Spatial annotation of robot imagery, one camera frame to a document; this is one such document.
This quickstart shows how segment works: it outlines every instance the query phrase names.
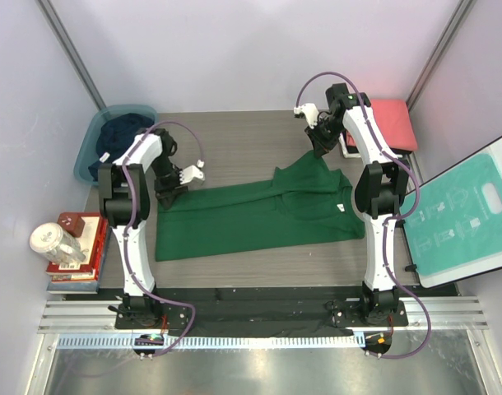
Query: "white handle cutout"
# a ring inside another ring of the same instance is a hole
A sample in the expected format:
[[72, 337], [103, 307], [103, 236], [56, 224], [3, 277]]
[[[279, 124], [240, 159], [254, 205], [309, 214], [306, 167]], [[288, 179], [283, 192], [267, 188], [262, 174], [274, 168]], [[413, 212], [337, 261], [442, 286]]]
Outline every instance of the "white handle cutout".
[[484, 184], [481, 187], [481, 191], [483, 192], [490, 212], [493, 214], [500, 214], [502, 212], [502, 202], [495, 185], [493, 183]]

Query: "green cloth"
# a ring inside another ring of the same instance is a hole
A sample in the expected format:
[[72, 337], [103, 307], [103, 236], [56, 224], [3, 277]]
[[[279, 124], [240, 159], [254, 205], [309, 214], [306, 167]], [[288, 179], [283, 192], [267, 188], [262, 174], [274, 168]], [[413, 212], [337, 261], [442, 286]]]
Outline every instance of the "green cloth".
[[156, 261], [364, 236], [350, 182], [310, 151], [276, 168], [273, 180], [192, 191], [169, 210], [159, 206]]

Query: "wooden surface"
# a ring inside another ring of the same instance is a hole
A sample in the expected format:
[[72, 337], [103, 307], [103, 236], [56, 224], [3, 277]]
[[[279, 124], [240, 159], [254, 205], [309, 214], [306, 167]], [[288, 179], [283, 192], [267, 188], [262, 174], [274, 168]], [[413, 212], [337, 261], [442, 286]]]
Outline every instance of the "wooden surface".
[[[197, 188], [220, 187], [270, 179], [275, 167], [287, 167], [311, 149], [304, 133], [305, 121], [289, 111], [164, 114], [160, 119], [185, 123], [202, 139], [206, 182]], [[198, 145], [187, 131], [168, 128], [178, 142], [173, 161], [186, 167], [198, 160]], [[325, 156], [331, 170], [340, 168], [355, 186], [363, 169], [360, 159], [344, 159], [339, 149]], [[147, 175], [149, 190], [153, 177]], [[222, 286], [358, 286], [366, 269], [366, 240], [311, 244], [214, 257], [155, 262], [156, 199], [151, 195], [151, 215], [146, 237], [151, 270], [159, 287]], [[91, 190], [87, 211], [99, 211], [97, 189]], [[395, 270], [406, 285], [417, 284], [404, 272], [410, 263], [401, 230], [396, 230]], [[119, 247], [111, 237], [102, 288], [122, 288]]]

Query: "red book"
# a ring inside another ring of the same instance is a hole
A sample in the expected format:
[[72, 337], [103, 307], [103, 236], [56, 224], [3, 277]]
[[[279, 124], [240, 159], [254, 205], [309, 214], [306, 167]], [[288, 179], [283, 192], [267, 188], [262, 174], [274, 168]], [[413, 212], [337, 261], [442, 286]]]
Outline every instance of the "red book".
[[103, 233], [99, 234], [97, 249], [95, 250], [95, 261], [92, 262], [93, 270], [91, 273], [73, 273], [61, 274], [52, 276], [51, 284], [73, 284], [78, 282], [97, 282], [99, 280], [103, 264], [105, 263], [107, 239], [109, 235], [108, 222], [104, 220], [105, 225], [102, 230]]
[[99, 213], [81, 212], [77, 214], [86, 223], [81, 237], [77, 238], [81, 244], [81, 250], [86, 255], [86, 260], [83, 263], [57, 264], [50, 262], [46, 268], [46, 273], [50, 276], [90, 275], [92, 272], [97, 274], [96, 266], [99, 266], [100, 256], [103, 253], [102, 248], [107, 234], [108, 221]]

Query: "dark blue cloth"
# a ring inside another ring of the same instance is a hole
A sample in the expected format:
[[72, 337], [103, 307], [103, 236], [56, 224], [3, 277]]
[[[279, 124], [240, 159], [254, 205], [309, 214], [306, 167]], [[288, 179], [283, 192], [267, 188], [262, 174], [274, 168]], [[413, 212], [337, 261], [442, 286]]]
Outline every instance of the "dark blue cloth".
[[[150, 119], [140, 114], [125, 114], [111, 119], [101, 128], [101, 134], [95, 144], [95, 152], [101, 156], [108, 152], [109, 158], [104, 163], [112, 163], [132, 145], [134, 137], [140, 128], [149, 128], [154, 124]], [[88, 171], [94, 180], [97, 180], [97, 170], [100, 168], [99, 160], [88, 166]]]

